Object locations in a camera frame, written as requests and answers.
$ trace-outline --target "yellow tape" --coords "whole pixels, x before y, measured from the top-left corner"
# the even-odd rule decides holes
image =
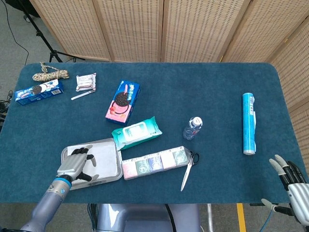
[[[237,203],[237,214],[239,222],[239,232],[246,232],[246,222],[245,222],[245,215],[243,213],[242,203]]]

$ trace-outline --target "white pen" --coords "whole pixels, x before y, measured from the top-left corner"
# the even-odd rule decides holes
[[[88,91],[88,92],[86,92],[86,93],[82,93],[82,94],[80,94],[80,95],[77,95],[77,96],[75,96],[75,97],[72,97],[72,98],[71,98],[71,100],[74,100],[74,99],[80,98],[80,97],[82,97],[82,96],[85,96],[85,95],[90,94],[90,93],[93,93],[93,92],[95,92],[95,90],[94,90],[94,89],[93,89],[93,90],[91,90],[91,91]]]

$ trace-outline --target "scissor blade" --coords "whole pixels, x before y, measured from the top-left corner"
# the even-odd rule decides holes
[[[180,192],[183,191],[183,188],[185,186],[185,183],[187,182],[189,173],[190,173],[191,165],[188,165],[187,170],[185,171],[184,177],[183,177],[183,183],[182,183],[182,188],[180,189]]]

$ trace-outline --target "bottle cap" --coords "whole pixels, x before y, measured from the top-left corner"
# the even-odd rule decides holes
[[[203,121],[200,117],[194,117],[192,123],[195,127],[201,126]]]

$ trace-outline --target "woven panel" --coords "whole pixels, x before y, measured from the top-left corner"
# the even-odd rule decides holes
[[[265,61],[309,10],[309,0],[254,0],[224,61]]]
[[[159,0],[95,0],[115,61],[158,61]]]
[[[90,0],[31,0],[70,55],[109,60]]]
[[[278,71],[288,108],[309,97],[309,22],[271,63]]]
[[[169,0],[164,61],[217,61],[243,2]]]
[[[291,121],[309,175],[309,109],[291,115]]]

